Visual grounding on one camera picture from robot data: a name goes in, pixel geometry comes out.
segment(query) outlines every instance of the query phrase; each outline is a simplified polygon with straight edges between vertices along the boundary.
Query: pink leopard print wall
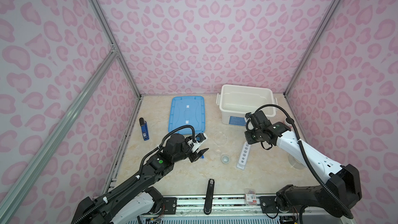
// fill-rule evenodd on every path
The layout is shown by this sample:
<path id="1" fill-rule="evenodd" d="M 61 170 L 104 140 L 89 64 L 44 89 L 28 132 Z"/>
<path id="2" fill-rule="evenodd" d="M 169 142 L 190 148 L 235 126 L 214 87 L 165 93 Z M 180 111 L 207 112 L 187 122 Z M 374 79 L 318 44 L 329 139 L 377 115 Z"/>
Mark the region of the pink leopard print wall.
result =
<path id="1" fill-rule="evenodd" d="M 0 0 L 0 202 L 109 50 L 87 0 Z"/>
<path id="2" fill-rule="evenodd" d="M 136 100 L 113 62 L 11 223 L 70 223 L 83 198 L 99 196 Z"/>
<path id="3" fill-rule="evenodd" d="M 358 168 L 358 224 L 398 222 L 397 12 L 344 0 L 289 97 L 312 146 Z"/>
<path id="4" fill-rule="evenodd" d="M 141 93 L 284 92 L 331 0 L 99 0 Z"/>

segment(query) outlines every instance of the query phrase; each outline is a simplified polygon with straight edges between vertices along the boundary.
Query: blue label on bin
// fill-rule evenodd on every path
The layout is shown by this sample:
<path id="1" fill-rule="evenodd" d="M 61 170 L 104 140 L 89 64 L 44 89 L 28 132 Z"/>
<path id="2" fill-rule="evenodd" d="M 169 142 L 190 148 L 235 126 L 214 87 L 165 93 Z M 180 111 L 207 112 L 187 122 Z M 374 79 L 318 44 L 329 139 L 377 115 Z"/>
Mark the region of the blue label on bin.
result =
<path id="1" fill-rule="evenodd" d="M 229 117 L 229 124 L 232 124 L 234 126 L 246 126 L 245 118 L 240 118 L 240 117 L 234 117 L 231 116 Z"/>

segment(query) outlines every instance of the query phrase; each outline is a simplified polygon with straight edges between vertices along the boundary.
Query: small plastic package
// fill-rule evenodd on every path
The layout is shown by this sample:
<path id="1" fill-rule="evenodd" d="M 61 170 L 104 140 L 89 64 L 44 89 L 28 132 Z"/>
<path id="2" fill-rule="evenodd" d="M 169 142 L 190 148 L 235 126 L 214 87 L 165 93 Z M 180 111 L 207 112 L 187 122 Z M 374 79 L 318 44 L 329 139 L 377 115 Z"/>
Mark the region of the small plastic package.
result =
<path id="1" fill-rule="evenodd" d="M 245 189 L 246 205 L 257 205 L 256 192 L 254 189 Z"/>

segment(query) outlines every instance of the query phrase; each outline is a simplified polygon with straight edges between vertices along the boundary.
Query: pink heart pattern wallpaper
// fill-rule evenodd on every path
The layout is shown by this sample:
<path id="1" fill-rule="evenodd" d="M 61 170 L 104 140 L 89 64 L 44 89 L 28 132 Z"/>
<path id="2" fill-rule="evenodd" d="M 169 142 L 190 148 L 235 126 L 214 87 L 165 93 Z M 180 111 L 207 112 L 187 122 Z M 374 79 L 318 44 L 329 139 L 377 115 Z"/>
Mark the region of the pink heart pattern wallpaper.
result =
<path id="1" fill-rule="evenodd" d="M 0 0 L 0 201 L 109 50 L 87 0 Z"/>
<path id="2" fill-rule="evenodd" d="M 289 96 L 307 141 L 359 170 L 358 224 L 398 223 L 397 12 L 344 0 Z"/>
<path id="3" fill-rule="evenodd" d="M 83 198 L 99 196 L 136 101 L 114 61 L 11 223 L 70 223 Z"/>
<path id="4" fill-rule="evenodd" d="M 284 92 L 331 0 L 99 0 L 143 94 Z"/>

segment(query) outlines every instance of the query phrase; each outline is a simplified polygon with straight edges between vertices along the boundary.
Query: blue object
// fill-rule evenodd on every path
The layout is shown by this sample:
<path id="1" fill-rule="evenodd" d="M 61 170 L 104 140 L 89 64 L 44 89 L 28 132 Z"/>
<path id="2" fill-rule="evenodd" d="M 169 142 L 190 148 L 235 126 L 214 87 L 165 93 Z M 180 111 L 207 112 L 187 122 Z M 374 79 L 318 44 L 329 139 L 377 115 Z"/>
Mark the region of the blue object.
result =
<path id="1" fill-rule="evenodd" d="M 142 137 L 144 138 L 144 141 L 146 141 L 149 139 L 149 132 L 148 132 L 147 122 L 144 121 L 143 118 L 140 118 L 140 126 L 142 131 Z"/>
<path id="2" fill-rule="evenodd" d="M 245 118 L 231 116 L 229 117 L 229 124 L 244 127 L 246 126 L 246 121 Z"/>
<path id="3" fill-rule="evenodd" d="M 195 134 L 205 131 L 205 99 L 202 96 L 174 97 L 170 109 L 169 132 L 177 127 L 192 125 Z M 182 135 L 192 134 L 190 128 L 178 131 Z"/>

